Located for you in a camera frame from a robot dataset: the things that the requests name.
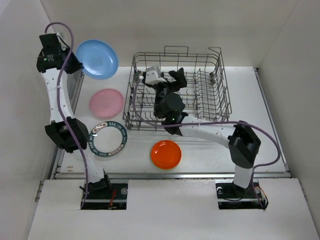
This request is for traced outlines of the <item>blue plate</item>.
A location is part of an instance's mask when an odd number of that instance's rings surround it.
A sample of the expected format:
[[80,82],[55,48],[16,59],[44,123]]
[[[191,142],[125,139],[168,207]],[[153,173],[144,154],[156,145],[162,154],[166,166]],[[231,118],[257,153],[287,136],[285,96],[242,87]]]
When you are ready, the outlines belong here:
[[107,80],[118,70],[119,60],[115,50],[106,42],[89,39],[79,44],[76,57],[83,64],[83,72],[95,80]]

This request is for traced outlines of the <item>pink plate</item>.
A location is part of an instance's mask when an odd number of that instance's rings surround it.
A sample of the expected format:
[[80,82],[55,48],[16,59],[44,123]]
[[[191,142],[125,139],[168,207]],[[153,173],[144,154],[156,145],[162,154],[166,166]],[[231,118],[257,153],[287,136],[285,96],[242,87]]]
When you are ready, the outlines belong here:
[[105,88],[96,92],[89,101],[89,109],[99,118],[117,115],[124,105],[123,95],[116,89]]

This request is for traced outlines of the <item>small orange plate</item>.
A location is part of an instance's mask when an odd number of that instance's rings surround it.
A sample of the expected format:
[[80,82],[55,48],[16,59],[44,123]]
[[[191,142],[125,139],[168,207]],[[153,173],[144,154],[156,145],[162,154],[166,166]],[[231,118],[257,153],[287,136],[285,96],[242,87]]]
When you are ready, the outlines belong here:
[[182,159],[182,151],[177,143],[172,140],[161,140],[154,144],[150,151],[152,163],[159,169],[171,170]]

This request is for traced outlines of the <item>white plate teal lettered rim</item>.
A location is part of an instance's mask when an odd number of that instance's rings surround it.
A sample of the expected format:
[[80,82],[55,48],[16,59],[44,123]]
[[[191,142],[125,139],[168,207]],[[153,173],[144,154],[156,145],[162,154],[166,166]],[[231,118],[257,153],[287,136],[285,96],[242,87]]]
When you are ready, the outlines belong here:
[[91,152],[103,158],[109,158],[123,150],[128,140],[126,128],[116,121],[103,121],[97,124],[89,134]]

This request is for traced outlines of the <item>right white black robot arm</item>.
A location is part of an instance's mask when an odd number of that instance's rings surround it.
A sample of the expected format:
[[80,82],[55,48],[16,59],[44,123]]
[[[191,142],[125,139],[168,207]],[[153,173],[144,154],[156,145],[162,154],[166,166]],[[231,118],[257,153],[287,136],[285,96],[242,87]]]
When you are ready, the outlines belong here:
[[173,81],[168,81],[158,66],[148,67],[143,83],[155,90],[153,115],[171,135],[195,137],[217,143],[229,149],[235,165],[232,193],[243,197],[250,191],[250,182],[261,140],[252,128],[241,121],[232,126],[197,118],[184,111],[185,104],[177,93],[187,87],[184,69],[169,71]]

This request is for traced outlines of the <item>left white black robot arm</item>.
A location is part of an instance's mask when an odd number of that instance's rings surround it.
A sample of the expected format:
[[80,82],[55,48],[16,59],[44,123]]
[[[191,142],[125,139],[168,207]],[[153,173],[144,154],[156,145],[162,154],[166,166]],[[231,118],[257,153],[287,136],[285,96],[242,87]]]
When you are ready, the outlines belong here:
[[45,132],[66,154],[83,162],[84,193],[107,198],[112,192],[110,178],[89,149],[88,128],[75,117],[68,93],[68,75],[81,70],[83,65],[56,33],[40,35],[39,39],[42,49],[36,67],[45,82],[50,105],[50,123]]

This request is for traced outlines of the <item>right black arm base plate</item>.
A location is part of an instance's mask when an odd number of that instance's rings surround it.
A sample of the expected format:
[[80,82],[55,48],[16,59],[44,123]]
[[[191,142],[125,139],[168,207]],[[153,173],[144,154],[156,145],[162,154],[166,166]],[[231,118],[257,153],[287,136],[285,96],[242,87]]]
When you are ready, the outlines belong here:
[[233,182],[218,182],[216,194],[220,210],[266,210],[269,200],[257,182],[242,188]]

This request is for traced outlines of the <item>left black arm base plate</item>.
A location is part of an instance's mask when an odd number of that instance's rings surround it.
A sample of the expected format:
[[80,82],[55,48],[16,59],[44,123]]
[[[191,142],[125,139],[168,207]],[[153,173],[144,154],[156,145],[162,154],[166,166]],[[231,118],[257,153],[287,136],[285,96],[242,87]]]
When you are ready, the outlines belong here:
[[128,183],[112,183],[112,190],[101,190],[82,196],[82,210],[126,210]]

